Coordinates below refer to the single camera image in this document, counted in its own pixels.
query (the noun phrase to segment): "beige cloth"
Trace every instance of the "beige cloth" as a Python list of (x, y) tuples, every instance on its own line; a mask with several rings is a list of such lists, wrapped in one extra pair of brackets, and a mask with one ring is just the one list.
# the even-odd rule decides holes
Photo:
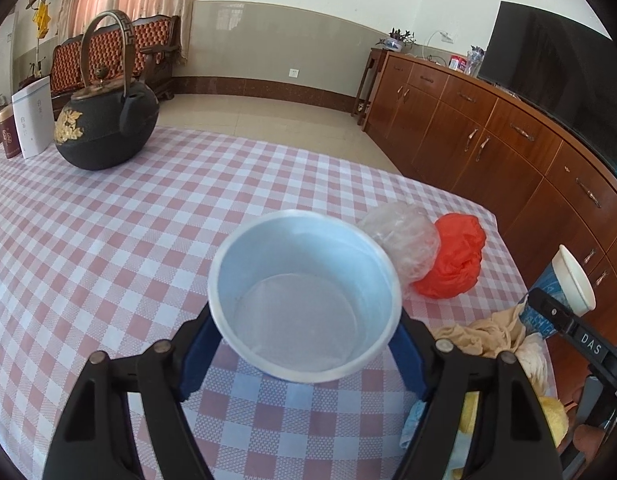
[(468, 326), (454, 324), (431, 332), (435, 339), (450, 339), (466, 354), (494, 358), (504, 350), (514, 352), (524, 341), (526, 327), (519, 320), (523, 309), (520, 303)]
[(540, 334), (526, 337), (526, 327), (519, 320), (525, 302), (495, 312), (468, 326), (454, 324), (432, 330), (435, 339), (450, 339), (464, 353), (495, 358), (499, 352), (515, 352), (538, 397), (548, 389), (548, 362)]

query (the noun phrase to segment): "blue paper cup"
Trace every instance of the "blue paper cup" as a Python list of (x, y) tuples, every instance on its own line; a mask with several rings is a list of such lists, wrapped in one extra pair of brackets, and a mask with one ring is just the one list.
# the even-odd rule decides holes
[[(557, 254), (530, 290), (533, 288), (541, 288), (577, 316), (595, 308), (595, 294), (586, 272), (563, 245), (559, 246)], [(557, 332), (549, 320), (528, 305), (519, 314), (519, 319), (528, 334), (539, 332), (546, 339)]]

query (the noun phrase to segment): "baseboard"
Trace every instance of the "baseboard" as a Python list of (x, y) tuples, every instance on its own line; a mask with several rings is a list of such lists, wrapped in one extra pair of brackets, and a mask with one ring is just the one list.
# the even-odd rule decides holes
[(292, 83), (240, 77), (173, 77), (173, 91), (176, 94), (264, 97), (266, 99), (277, 99), (278, 101), (292, 101), (294, 103), (320, 106), (348, 113), (352, 112), (355, 103), (355, 97), (338, 94), (337, 92), (294, 85)]

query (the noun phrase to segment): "white box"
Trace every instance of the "white box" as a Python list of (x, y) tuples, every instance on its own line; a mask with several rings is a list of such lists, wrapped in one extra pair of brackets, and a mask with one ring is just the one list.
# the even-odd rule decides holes
[(13, 94), (13, 115), (24, 158), (46, 150), (55, 133), (49, 76)]

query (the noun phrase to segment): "teapot lid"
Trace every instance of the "teapot lid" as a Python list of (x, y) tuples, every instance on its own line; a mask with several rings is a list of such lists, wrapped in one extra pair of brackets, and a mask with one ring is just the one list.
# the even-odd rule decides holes
[(87, 86), (76, 91), (71, 100), (81, 101), (89, 97), (95, 97), (96, 95), (108, 94), (109, 92), (118, 91), (124, 88), (124, 76), (117, 76), (116, 78), (109, 79), (108, 81), (100, 81), (94, 85)]

